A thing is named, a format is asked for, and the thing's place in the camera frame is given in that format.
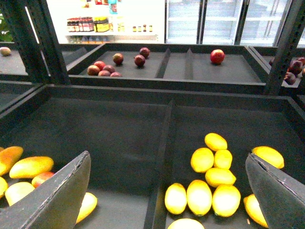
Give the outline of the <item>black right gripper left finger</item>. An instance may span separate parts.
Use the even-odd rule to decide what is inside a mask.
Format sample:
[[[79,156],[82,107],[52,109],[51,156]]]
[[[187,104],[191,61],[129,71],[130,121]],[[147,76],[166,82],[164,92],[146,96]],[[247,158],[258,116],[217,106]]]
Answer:
[[[84,151],[0,213],[2,229],[72,229],[87,191],[91,156]]]

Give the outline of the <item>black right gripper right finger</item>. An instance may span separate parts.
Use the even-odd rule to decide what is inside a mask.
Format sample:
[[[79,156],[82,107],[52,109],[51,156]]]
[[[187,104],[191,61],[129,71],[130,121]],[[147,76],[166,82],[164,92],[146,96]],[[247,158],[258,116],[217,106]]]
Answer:
[[[245,161],[250,187],[270,229],[305,227],[305,186],[251,153]]]

